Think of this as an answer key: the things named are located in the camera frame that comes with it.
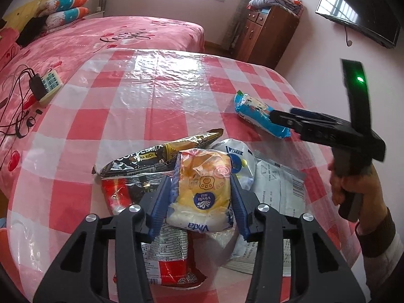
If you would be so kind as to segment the right forearm sleeve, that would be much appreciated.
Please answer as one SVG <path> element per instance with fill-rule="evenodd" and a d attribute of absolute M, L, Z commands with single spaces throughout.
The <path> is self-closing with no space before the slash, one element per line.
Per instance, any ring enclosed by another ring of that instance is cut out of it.
<path fill-rule="evenodd" d="M 403 242 L 390 213 L 374 231 L 355 227 L 371 302 L 403 302 Z"/>

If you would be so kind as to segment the right hand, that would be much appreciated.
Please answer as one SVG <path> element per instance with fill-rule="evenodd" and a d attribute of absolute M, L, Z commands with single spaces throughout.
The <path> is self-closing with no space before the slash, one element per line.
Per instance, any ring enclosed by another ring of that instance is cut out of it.
<path fill-rule="evenodd" d="M 331 172 L 329 183 L 332 187 L 334 205 L 338 206 L 344 202 L 343 189 L 347 192 L 362 194 L 358 232 L 360 235 L 372 233 L 388 215 L 382 185 L 375 167 L 371 165 L 369 174 L 338 177 L 334 170 L 334 161 L 332 161 L 328 165 L 328 170 Z"/>

